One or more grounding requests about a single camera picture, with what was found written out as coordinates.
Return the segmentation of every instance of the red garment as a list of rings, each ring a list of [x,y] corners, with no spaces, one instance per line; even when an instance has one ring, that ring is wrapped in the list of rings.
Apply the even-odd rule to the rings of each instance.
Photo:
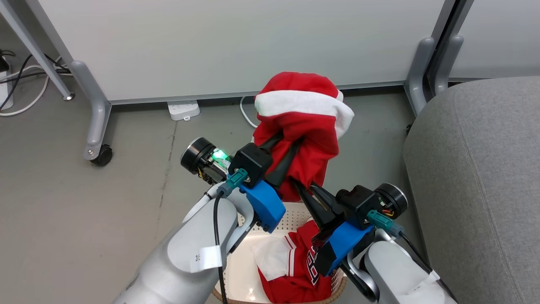
[[[268,82],[255,97],[257,118],[261,121],[253,133],[260,146],[279,130],[283,140],[272,149],[272,171],[291,144],[304,137],[287,176],[308,187],[312,181],[323,184],[328,160],[339,152],[338,138],[349,128],[353,111],[343,103],[343,94],[326,77],[317,74],[282,72]],[[283,201],[300,197],[285,179],[279,189]]]
[[[259,270],[262,287],[272,303],[305,303],[322,301],[332,295],[332,277],[319,275],[315,269],[315,252],[311,239],[319,232],[314,221],[308,221],[289,232],[285,239],[291,251],[288,275],[266,281]]]

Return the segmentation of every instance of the basket rim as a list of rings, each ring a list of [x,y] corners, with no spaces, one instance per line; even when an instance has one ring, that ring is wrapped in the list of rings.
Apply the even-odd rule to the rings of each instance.
[[[321,301],[315,301],[315,302],[304,302],[302,304],[330,304],[337,300],[341,294],[343,293],[343,290],[345,289],[345,285],[347,285],[347,277],[344,276],[341,278],[341,282],[339,283],[339,286],[336,289],[336,292],[333,293],[329,298],[321,300]],[[214,290],[212,290],[212,294],[221,302],[223,302],[223,297],[219,293],[219,291],[214,287]],[[227,298],[227,302],[230,304],[265,304],[260,302],[246,302],[246,301],[239,301],[239,300],[233,300]]]

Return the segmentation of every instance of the power strip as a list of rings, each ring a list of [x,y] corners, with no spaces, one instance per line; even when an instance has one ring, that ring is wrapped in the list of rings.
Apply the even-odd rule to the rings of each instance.
[[[11,74],[11,72],[9,70],[5,71],[5,72],[0,72],[0,78],[4,78],[5,76],[7,76],[9,74]],[[0,83],[0,105],[2,105],[2,103],[4,102],[6,97],[8,96],[9,91],[11,91],[11,84],[12,84],[12,82]],[[0,110],[6,110],[6,109],[9,109],[11,107],[13,107],[13,95],[11,95],[11,97],[9,97],[8,102]]]
[[[189,121],[191,117],[201,113],[199,104],[196,100],[188,101],[169,101],[167,102],[169,113],[174,121],[184,120]]]

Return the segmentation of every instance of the gray sofa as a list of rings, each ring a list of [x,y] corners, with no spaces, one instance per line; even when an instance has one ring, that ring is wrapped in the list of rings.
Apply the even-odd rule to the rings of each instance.
[[[540,77],[449,88],[404,158],[429,261],[459,303],[540,303]]]

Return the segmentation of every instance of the white board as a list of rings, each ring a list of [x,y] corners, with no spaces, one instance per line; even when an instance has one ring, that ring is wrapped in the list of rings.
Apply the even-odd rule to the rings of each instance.
[[[540,2],[474,0],[451,78],[540,75]]]
[[[39,0],[109,100],[404,81],[444,0]]]

